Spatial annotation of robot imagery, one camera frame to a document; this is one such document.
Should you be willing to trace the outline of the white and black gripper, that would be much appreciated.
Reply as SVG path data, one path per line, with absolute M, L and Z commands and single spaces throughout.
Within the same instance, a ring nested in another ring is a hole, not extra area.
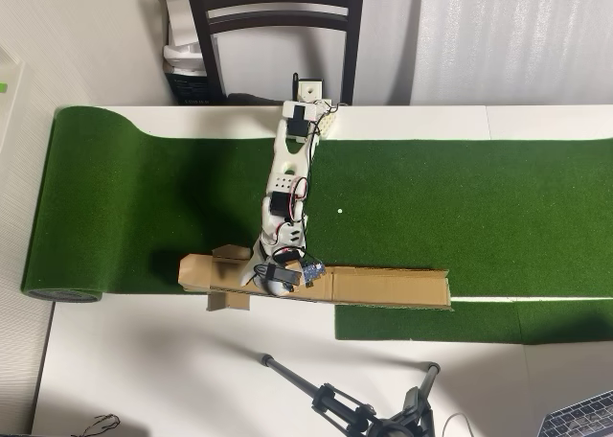
M 299 246 L 282 246 L 269 256 L 261 238 L 253 246 L 253 254 L 244 266 L 239 284 L 247 286 L 251 281 L 256 286 L 279 282 L 284 287 L 297 287 L 304 280 L 302 268 L 306 250 Z

